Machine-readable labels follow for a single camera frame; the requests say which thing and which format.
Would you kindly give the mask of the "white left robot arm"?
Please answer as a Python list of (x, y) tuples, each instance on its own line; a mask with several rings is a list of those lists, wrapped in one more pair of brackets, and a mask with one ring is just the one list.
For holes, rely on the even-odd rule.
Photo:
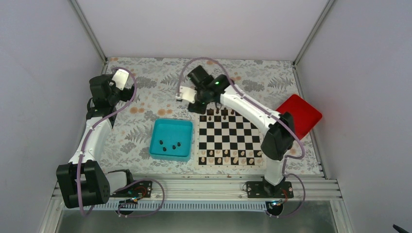
[(120, 101), (128, 107), (136, 96), (135, 87), (126, 87), (134, 76), (124, 68), (89, 80), (92, 97), (87, 102), (86, 127), (78, 149), (69, 162), (56, 170), (64, 204), (67, 208), (107, 203), (110, 182), (99, 165), (104, 145), (112, 131)]

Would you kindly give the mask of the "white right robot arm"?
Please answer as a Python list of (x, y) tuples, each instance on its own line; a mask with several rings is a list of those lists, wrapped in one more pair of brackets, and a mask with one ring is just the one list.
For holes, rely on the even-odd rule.
[(196, 136), (201, 166), (266, 165), (263, 191), (282, 191), (285, 154), (297, 140), (288, 112), (271, 110), (247, 95), (226, 75), (213, 77), (202, 66), (188, 74), (194, 88), (180, 87), (188, 110), (198, 113)]

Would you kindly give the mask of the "black white chessboard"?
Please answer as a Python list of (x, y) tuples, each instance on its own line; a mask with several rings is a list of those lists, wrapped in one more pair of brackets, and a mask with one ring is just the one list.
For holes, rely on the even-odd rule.
[[(228, 110), (227, 119), (223, 120), (221, 110), (226, 108)], [(209, 116), (205, 113), (199, 115), (196, 119), (196, 165), (202, 168), (229, 168), (229, 169), (263, 169), (266, 167), (265, 157), (260, 148), (262, 136), (259, 129), (251, 123), (248, 119), (236, 112), (235, 116), (230, 114), (230, 108), (220, 108), (220, 113), (216, 114), (214, 109), (214, 115), (212, 121), (209, 121)], [(200, 117), (205, 116), (206, 121), (200, 121)], [(202, 155), (202, 151), (206, 150), (206, 155)], [(214, 155), (210, 156), (209, 152), (213, 150)], [(221, 150), (221, 156), (216, 156), (216, 150)], [(224, 151), (229, 150), (229, 156), (224, 156)], [(237, 151), (237, 157), (239, 158), (238, 165), (232, 165), (232, 151)], [(240, 152), (245, 151), (245, 156), (241, 157)], [(246, 157), (249, 151), (254, 152), (253, 159), (262, 158), (263, 164), (261, 166), (248, 165), (247, 161), (250, 159)], [(201, 163), (201, 158), (205, 157), (206, 162)], [(225, 157), (230, 158), (230, 163), (224, 162)], [(208, 159), (214, 158), (214, 164), (208, 165)], [(222, 158), (222, 164), (218, 164), (218, 158)], [(240, 164), (240, 158), (246, 158), (246, 164)]]

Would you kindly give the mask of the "floral patterned table mat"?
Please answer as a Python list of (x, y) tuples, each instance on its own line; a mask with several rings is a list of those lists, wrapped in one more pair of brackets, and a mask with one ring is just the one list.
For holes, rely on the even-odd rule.
[(263, 167), (200, 167), (193, 151), (188, 162), (153, 159), (149, 154), (154, 122), (158, 118), (184, 119), (195, 122), (198, 115), (187, 110), (186, 102), (175, 100), (181, 72), (188, 73), (201, 65), (213, 76), (227, 71), (230, 78), (248, 95), (270, 109), (276, 109), (296, 94), (293, 66), (288, 61), (224, 60), (218, 63), (196, 61), (187, 66), (184, 58), (112, 57), (108, 67), (129, 69), (137, 80), (135, 101), (117, 115), (100, 165), (104, 172), (129, 169), (136, 174), (180, 175), (261, 175)]

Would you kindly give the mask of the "teal plastic tray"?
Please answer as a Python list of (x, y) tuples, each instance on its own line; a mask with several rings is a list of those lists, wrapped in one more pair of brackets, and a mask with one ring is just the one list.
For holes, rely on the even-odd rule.
[(155, 121), (149, 154), (153, 159), (188, 162), (191, 157), (193, 123), (188, 120), (159, 118)]

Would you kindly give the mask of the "red plastic box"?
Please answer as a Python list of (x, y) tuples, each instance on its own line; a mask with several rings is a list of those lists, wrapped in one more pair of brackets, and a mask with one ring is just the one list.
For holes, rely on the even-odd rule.
[(292, 115), (295, 134), (299, 140), (309, 134), (323, 117), (321, 112), (297, 94), (291, 95), (276, 109), (276, 111), (282, 114), (288, 112)]

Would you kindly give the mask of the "aluminium left corner post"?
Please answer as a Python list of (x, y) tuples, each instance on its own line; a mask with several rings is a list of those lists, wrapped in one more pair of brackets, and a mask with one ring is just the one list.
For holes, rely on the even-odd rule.
[(103, 62), (103, 64), (105, 65), (107, 63), (107, 56), (105, 55), (90, 23), (88, 22), (86, 15), (84, 14), (79, 2), (77, 0), (69, 0), (69, 2), (71, 3), (72, 7), (74, 8), (74, 11), (76, 12), (81, 25), (83, 26), (83, 28), (86, 31), (86, 34), (88, 36), (88, 38), (90, 39), (94, 49), (96, 50), (99, 58), (101, 59), (101, 61)]

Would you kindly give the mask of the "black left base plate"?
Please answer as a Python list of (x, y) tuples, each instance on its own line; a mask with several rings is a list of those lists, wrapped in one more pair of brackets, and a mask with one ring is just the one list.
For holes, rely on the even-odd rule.
[(150, 198), (153, 182), (152, 181), (140, 181), (135, 183), (131, 187), (124, 190), (113, 193), (111, 198)]

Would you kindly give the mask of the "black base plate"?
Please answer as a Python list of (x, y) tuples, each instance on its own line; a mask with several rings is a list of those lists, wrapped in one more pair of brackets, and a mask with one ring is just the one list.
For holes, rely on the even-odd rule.
[(272, 185), (264, 181), (249, 181), (245, 183), (249, 199), (281, 199), (293, 198), (293, 187), (291, 182), (281, 181)]
[(150, 198), (153, 182), (152, 181), (140, 181), (135, 183), (131, 187), (124, 190), (113, 193), (111, 198)]

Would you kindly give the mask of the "aluminium front rail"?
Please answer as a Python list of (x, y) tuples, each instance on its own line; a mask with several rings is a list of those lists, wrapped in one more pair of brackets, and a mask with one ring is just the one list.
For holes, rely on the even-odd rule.
[(123, 211), (256, 211), (263, 212), (269, 204), (305, 201), (342, 200), (342, 194), (336, 180), (327, 180), (322, 176), (290, 176), (293, 198), (249, 199), (246, 182), (261, 181), (259, 175), (252, 176), (194, 176), (177, 175), (156, 176), (151, 197), (142, 198), (136, 204), (132, 199), (111, 198), (106, 204), (95, 206), (95, 210), (116, 210), (122, 203)]

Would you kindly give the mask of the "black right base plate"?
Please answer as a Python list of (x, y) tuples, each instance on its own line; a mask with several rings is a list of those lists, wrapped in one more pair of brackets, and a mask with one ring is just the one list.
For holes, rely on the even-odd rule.
[(249, 199), (281, 199), (293, 198), (293, 187), (291, 182), (281, 181), (272, 185), (264, 181), (249, 181), (245, 183)]

